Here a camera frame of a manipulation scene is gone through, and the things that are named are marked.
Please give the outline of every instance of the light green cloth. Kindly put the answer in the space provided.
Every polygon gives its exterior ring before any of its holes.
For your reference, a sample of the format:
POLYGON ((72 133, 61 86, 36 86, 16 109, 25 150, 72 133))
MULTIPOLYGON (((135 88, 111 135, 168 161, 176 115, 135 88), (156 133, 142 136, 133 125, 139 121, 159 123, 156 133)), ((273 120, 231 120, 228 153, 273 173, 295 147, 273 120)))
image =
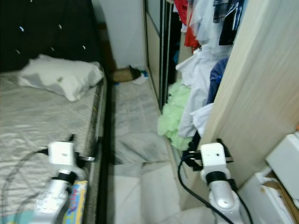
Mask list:
POLYGON ((188 143, 192 140, 192 137, 182 138, 178 136, 178 125, 190 91, 189 87, 181 84, 181 80, 173 84, 169 88, 168 102, 163 106, 162 115, 158 119, 158 134, 170 138, 171 144, 182 151, 188 149, 188 143))

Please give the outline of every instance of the white wall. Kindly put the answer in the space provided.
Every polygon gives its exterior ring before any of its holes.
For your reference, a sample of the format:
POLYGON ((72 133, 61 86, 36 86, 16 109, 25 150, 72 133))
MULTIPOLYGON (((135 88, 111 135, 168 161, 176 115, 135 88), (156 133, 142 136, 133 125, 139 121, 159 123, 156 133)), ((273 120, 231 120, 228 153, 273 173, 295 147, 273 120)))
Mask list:
POLYGON ((146 67, 141 0, 93 0, 98 22, 106 22, 112 53, 118 69, 146 67))

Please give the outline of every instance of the bed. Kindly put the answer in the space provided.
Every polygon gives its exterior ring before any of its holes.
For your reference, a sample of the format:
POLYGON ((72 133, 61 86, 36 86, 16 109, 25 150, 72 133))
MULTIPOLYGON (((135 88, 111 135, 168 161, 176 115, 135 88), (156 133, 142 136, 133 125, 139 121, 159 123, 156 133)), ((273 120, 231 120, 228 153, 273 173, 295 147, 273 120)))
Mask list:
MULTIPOLYGON (((75 134, 76 151, 96 158, 85 166, 89 187, 83 223, 105 223, 111 83, 101 58, 91 1, 2 1, 0 16, 1 188, 8 172, 26 153, 75 134), (50 91, 19 86, 18 70, 39 54, 97 61, 105 77, 75 102, 50 91)), ((40 191, 53 174, 45 155, 35 154, 24 163, 6 190, 5 216, 10 219, 20 202, 40 191)), ((34 200, 24 206, 20 223, 30 219, 33 207, 34 200)))

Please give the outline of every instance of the black cable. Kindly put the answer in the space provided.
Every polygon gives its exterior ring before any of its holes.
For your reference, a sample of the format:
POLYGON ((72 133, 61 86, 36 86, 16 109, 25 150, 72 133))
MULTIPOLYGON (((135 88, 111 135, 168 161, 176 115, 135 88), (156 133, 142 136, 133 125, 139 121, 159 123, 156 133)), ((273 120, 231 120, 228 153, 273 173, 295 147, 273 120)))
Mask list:
POLYGON ((181 183, 181 185, 183 186, 183 188, 188 191, 189 194, 191 194, 193 197, 195 197, 197 200, 201 201, 205 206, 207 206, 208 208, 210 208, 213 212, 217 213, 221 218, 223 218, 225 221, 227 221, 229 224, 234 224, 230 219, 228 219, 225 215, 223 215, 220 211, 218 211, 214 206, 212 206, 209 202, 207 202, 205 199, 203 199, 201 196, 197 195, 195 192, 193 192, 192 190, 190 190, 182 181, 182 177, 181 177, 181 167, 183 165, 184 160, 182 160, 179 163, 178 166, 178 180, 181 183))
POLYGON ((25 207, 25 205, 30 202, 31 199, 37 197, 39 195, 39 193, 40 192, 32 194, 29 197, 27 197, 25 200, 22 201, 22 203, 18 206, 18 209, 17 209, 16 213, 14 214, 14 218, 13 218, 13 221, 14 221, 13 223, 14 224, 18 224, 19 223, 19 219, 21 217, 21 214, 20 214, 21 209, 23 209, 25 207))
POLYGON ((247 213, 247 216, 248 216, 248 218, 249 218, 250 223, 253 224, 253 220, 252 220, 252 217, 251 217, 251 213, 249 212, 249 209, 247 208, 245 202, 243 201, 243 199, 240 197, 240 195, 239 195, 236 191, 235 191, 235 193, 238 195, 241 204, 244 206, 244 209, 246 210, 246 213, 247 213))
POLYGON ((6 223, 6 217, 4 216, 4 213, 5 213, 5 208, 8 206, 8 203, 7 203, 5 191, 6 191, 6 188, 7 188, 8 184, 10 184, 13 181, 14 175, 19 171, 19 169, 22 167, 22 165, 24 164, 25 161, 30 159, 35 153, 43 153, 43 151, 44 151, 44 149, 28 153, 26 156, 24 156, 22 159, 19 160, 19 162, 14 166, 14 169, 7 175, 7 177, 5 179, 5 183, 4 183, 3 188, 1 190, 1 194, 2 194, 2 197, 1 197, 1 203, 2 203, 1 213, 2 213, 2 222, 3 223, 6 223))

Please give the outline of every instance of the wooden panel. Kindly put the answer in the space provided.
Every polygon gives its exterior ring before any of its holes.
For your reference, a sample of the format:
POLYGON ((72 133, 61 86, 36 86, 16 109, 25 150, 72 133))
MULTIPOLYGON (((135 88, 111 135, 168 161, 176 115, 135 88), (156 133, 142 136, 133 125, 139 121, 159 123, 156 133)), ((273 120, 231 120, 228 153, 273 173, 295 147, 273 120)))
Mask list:
MULTIPOLYGON (((298 7, 297 1, 249 1, 215 99, 201 144, 223 139, 238 185, 299 121, 298 7)), ((198 175, 188 182, 196 192, 205 187, 198 175)))
POLYGON ((149 69, 153 79, 156 96, 159 96, 160 38, 150 16, 146 13, 149 69))

